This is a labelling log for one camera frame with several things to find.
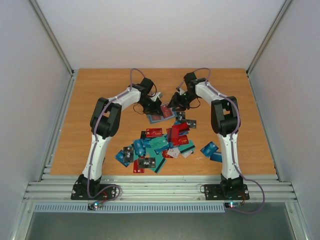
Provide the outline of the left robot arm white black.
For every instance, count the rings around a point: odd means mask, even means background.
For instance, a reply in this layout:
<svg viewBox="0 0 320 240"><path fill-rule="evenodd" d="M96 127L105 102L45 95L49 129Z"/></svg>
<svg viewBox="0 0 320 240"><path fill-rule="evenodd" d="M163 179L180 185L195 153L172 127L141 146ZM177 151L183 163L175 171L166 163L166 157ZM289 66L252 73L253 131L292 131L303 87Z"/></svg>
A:
<svg viewBox="0 0 320 240"><path fill-rule="evenodd" d="M99 98L90 119L91 146L85 168L71 191L72 200L113 201L119 197L121 187L102 184L102 167L112 137L118 132L122 111L139 104L144 114L162 116L161 92L151 93L154 82L144 77L138 84L131 83L123 92L111 98Z"/></svg>

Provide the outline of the blue card far right upper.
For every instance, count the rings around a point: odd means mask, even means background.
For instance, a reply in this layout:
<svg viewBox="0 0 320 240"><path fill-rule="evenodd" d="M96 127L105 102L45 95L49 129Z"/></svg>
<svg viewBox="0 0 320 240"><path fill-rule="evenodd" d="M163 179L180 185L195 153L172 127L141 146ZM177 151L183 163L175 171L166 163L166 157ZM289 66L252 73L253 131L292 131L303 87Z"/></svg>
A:
<svg viewBox="0 0 320 240"><path fill-rule="evenodd" d="M218 149L219 149L219 147L214 142L210 141L200 151L206 158L209 158Z"/></svg>

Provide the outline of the aluminium frame rail front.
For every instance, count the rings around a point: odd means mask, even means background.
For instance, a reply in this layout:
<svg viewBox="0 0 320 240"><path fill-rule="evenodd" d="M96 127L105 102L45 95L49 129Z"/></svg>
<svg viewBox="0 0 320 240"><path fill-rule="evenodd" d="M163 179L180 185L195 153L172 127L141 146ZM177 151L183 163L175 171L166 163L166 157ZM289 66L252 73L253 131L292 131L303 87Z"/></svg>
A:
<svg viewBox="0 0 320 240"><path fill-rule="evenodd" d="M77 177L45 174L41 181L29 182L23 200L30 202L69 202ZM254 175L259 184L246 182L249 203L297 202L290 182L280 182L276 175ZM170 203L204 202L203 185L218 184L218 175L105 175L103 184L116 184L122 189L120 202Z"/></svg>

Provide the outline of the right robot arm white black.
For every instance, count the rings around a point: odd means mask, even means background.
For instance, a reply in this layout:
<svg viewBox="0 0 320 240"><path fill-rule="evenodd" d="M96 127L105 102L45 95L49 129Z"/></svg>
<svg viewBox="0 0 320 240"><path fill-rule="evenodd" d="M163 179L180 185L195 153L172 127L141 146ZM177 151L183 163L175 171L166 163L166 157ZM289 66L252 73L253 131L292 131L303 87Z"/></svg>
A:
<svg viewBox="0 0 320 240"><path fill-rule="evenodd" d="M222 156L221 182L217 193L225 200L231 199L244 187L237 152L241 124L237 99L213 88L206 78L197 78L195 72L187 73L183 81L187 90L177 87L168 106L174 111L189 110L191 102L197 98L204 99L210 105L211 127L218 136Z"/></svg>

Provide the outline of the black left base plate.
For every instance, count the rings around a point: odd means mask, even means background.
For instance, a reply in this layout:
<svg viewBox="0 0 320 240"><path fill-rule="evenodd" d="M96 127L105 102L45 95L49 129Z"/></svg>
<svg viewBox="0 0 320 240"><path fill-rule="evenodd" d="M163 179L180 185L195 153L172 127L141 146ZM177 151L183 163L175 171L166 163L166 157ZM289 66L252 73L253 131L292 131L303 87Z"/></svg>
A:
<svg viewBox="0 0 320 240"><path fill-rule="evenodd" d="M86 184L75 184L72 188L70 199L74 201L112 201L120 192L121 189L114 184L90 185L89 191Z"/></svg>

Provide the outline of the black card near right arm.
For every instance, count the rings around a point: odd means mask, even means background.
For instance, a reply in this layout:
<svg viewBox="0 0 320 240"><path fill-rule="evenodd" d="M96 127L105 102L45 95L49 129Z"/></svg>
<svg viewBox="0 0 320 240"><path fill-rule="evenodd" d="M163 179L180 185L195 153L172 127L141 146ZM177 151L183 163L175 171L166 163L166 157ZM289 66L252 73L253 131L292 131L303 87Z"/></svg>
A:
<svg viewBox="0 0 320 240"><path fill-rule="evenodd" d="M193 119L185 119L184 122L189 126L190 129L197 128L197 121Z"/></svg>

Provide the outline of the teal leather card holder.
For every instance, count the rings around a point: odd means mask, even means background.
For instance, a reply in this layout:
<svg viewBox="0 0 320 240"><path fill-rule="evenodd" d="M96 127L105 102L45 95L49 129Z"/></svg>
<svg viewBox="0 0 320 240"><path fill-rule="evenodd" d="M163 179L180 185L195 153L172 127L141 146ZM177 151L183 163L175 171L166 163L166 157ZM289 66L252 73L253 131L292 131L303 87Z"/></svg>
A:
<svg viewBox="0 0 320 240"><path fill-rule="evenodd" d="M147 115L147 119L148 119L150 124L155 124L155 123L159 123L159 122L163 122L163 121L169 120L169 119L164 119L163 115L160 115L160 116L161 116L161 121L151 121L149 114Z"/></svg>

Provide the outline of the left small circuit board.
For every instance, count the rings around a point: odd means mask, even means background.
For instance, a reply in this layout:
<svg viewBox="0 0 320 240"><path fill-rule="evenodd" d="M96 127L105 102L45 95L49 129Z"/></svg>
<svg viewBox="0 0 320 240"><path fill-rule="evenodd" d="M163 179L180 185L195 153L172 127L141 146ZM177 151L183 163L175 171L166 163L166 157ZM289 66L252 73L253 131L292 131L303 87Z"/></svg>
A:
<svg viewBox="0 0 320 240"><path fill-rule="evenodd" d="M100 201L95 201L95 202L93 202L93 203L89 203L89 204L87 205L87 209L88 209L89 211L96 211L96 210L102 208L102 206L103 206L103 203L102 203L102 202L100 202Z"/></svg>

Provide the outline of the teal card with black stripe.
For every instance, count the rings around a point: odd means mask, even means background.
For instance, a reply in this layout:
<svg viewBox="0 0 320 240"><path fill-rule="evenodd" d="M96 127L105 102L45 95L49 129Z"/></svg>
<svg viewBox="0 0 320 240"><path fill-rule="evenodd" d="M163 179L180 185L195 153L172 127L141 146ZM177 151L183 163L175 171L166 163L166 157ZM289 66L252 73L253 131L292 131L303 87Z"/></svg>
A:
<svg viewBox="0 0 320 240"><path fill-rule="evenodd" d="M163 165L164 165L165 163L166 163L166 159L163 158L163 159L160 161L160 163L157 165L157 167L155 168L154 172L155 172L156 174L158 174L159 171L162 169L162 167L163 167Z"/></svg>

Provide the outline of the red gold VIP card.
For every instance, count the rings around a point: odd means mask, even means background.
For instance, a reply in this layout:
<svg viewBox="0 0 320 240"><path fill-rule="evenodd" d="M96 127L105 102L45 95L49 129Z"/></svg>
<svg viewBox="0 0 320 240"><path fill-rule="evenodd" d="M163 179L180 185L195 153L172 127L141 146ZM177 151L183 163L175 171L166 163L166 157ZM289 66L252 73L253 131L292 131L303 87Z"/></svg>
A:
<svg viewBox="0 0 320 240"><path fill-rule="evenodd" d="M168 103L164 103L160 106L161 111L163 113L163 118L164 119L170 119L175 117L175 113L172 111L171 108L168 108Z"/></svg>

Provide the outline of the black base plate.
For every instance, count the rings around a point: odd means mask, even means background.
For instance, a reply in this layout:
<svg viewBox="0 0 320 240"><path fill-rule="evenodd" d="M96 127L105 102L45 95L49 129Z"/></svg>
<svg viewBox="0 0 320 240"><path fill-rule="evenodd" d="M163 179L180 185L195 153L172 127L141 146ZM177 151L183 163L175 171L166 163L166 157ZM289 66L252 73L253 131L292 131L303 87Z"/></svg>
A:
<svg viewBox="0 0 320 240"><path fill-rule="evenodd" d="M223 188L220 184L205 184L203 188L207 201L240 201L250 199L246 184L236 188Z"/></svg>
<svg viewBox="0 0 320 240"><path fill-rule="evenodd" d="M112 201L120 192L121 189L114 184L90 185L89 191L86 184L75 184L72 188L70 199L74 201Z"/></svg>

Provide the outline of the blue card left pile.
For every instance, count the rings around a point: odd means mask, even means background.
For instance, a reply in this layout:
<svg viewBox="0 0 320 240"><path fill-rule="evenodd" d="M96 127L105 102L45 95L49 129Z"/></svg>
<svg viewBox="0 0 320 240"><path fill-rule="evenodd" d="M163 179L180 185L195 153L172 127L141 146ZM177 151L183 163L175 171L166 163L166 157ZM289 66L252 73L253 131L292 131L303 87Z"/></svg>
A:
<svg viewBox="0 0 320 240"><path fill-rule="evenodd" d="M145 156L146 155L146 148L144 147L144 143L142 139L136 139L133 141L133 148L135 154L138 156Z"/></svg>

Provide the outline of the right small circuit board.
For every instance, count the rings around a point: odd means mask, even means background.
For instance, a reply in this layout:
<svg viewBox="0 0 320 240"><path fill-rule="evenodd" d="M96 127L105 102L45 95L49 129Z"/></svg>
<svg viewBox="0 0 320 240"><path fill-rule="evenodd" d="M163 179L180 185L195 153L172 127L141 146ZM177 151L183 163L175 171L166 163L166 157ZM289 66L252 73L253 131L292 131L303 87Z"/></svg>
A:
<svg viewBox="0 0 320 240"><path fill-rule="evenodd" d="M225 202L224 206L227 209L237 209L237 208L240 208L242 206L242 203L241 202L231 201L231 202Z"/></svg>

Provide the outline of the black card on red card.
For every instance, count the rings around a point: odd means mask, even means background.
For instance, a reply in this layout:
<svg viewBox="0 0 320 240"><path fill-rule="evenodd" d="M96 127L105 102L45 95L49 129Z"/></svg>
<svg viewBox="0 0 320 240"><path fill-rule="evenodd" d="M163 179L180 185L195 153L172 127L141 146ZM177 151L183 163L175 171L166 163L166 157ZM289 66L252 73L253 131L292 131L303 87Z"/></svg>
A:
<svg viewBox="0 0 320 240"><path fill-rule="evenodd" d="M139 169L149 169L156 167L156 159L154 157L139 157L137 161Z"/></svg>

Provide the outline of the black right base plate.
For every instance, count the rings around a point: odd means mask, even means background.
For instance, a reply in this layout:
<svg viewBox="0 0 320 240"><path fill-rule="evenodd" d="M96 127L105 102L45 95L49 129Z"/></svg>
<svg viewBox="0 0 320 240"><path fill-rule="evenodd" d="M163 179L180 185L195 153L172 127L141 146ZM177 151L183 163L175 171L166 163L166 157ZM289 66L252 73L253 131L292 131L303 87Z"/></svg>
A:
<svg viewBox="0 0 320 240"><path fill-rule="evenodd" d="M246 184L236 188L223 188L220 184L205 184L203 188L207 201L240 201L250 199Z"/></svg>

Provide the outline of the teal VIP card centre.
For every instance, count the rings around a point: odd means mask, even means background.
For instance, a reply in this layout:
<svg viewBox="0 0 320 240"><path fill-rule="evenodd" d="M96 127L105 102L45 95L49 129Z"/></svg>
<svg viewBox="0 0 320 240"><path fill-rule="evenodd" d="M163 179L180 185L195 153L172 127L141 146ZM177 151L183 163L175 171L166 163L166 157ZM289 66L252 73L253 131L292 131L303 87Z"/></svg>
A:
<svg viewBox="0 0 320 240"><path fill-rule="evenodd" d="M170 148L165 136L155 137L149 141L150 148L153 149L156 153L163 152Z"/></svg>

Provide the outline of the blue card far right lower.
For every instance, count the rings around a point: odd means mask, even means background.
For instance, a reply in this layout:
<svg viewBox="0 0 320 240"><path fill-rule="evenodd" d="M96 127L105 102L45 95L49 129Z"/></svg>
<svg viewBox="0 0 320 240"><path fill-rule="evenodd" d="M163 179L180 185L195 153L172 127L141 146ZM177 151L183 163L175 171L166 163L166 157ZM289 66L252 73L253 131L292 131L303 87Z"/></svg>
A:
<svg viewBox="0 0 320 240"><path fill-rule="evenodd" d="M211 156L210 156L210 160L214 161L214 162L218 162L221 163L222 162L222 153L221 152L214 152Z"/></svg>

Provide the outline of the red VIP card in pile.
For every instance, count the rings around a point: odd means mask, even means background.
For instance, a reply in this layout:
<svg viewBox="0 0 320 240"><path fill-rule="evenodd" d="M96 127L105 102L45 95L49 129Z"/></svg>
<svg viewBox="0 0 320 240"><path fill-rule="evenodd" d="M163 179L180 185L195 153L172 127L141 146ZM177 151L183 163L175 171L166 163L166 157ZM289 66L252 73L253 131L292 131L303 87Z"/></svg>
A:
<svg viewBox="0 0 320 240"><path fill-rule="evenodd" d="M157 138L163 135L162 128L147 128L146 129L146 137L147 138Z"/></svg>

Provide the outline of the small circuit board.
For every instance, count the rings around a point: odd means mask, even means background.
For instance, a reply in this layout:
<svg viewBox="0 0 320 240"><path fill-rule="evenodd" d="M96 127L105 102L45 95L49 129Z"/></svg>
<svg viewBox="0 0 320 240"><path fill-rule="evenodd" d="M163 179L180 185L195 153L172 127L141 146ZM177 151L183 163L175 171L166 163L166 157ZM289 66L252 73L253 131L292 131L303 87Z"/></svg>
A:
<svg viewBox="0 0 320 240"><path fill-rule="evenodd" d="M225 202L224 206L227 209L237 209L237 208L240 208L242 206L242 203L241 202L231 201L231 202Z"/></svg>
<svg viewBox="0 0 320 240"><path fill-rule="evenodd" d="M93 202L93 203L89 203L89 204L87 205L87 209L88 209L89 211L96 211L96 210L102 208L102 206L103 206L103 203L102 203L102 202L100 202L100 201L95 201L95 202Z"/></svg>

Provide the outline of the red card with magnetic stripe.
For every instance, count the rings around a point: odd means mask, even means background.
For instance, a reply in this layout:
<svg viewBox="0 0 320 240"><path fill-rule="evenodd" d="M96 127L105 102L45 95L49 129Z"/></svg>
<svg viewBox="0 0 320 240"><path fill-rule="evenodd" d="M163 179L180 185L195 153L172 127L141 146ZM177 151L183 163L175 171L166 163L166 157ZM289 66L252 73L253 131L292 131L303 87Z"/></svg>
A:
<svg viewBox="0 0 320 240"><path fill-rule="evenodd" d="M189 131L189 125L186 122L173 125L167 129L167 140L171 143L177 143L180 138L180 133Z"/></svg>

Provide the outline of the black card left pile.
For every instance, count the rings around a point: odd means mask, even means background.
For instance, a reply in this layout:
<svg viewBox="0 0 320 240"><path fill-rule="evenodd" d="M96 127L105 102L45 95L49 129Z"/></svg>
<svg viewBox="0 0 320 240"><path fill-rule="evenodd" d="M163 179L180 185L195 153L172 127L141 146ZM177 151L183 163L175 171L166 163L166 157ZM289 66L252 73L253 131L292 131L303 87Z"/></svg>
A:
<svg viewBox="0 0 320 240"><path fill-rule="evenodd" d="M123 162L124 163L134 162L134 148L132 146L126 146L123 148Z"/></svg>

